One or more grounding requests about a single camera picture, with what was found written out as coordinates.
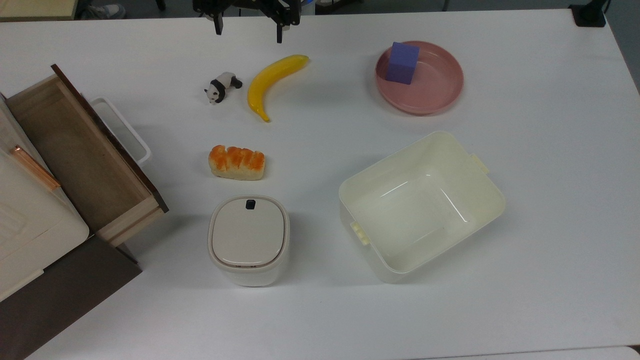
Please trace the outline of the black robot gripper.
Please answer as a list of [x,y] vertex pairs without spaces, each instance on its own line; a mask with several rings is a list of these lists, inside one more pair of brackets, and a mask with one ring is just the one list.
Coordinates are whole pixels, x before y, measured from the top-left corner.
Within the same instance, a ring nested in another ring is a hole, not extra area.
[[195,12],[214,23],[215,33],[222,35],[223,13],[230,7],[258,10],[276,24],[276,42],[281,44],[285,27],[297,26],[301,21],[302,5],[299,0],[194,0]]

